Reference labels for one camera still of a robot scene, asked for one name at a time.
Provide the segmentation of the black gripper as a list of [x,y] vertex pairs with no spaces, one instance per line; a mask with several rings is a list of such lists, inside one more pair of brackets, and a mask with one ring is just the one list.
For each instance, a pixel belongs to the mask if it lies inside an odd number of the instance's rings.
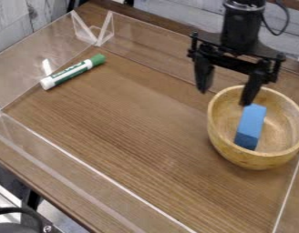
[[[249,50],[237,50],[221,44],[218,33],[202,33],[195,30],[190,38],[191,46],[187,56],[194,62],[197,87],[201,93],[206,93],[211,88],[215,66],[247,75],[255,68],[266,65],[266,83],[278,81],[286,55],[261,41],[257,41]],[[253,103],[263,83],[265,73],[254,71],[243,87],[239,100],[242,106],[249,106]]]

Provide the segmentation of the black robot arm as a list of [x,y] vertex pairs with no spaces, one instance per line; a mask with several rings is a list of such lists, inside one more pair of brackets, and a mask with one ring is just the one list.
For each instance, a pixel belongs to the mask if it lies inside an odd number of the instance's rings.
[[225,21],[219,34],[190,35],[187,56],[195,70],[195,82],[201,93],[213,85],[217,66],[249,76],[239,104],[249,106],[263,86],[276,83],[286,55],[259,41],[259,31],[266,22],[266,0],[225,0]]

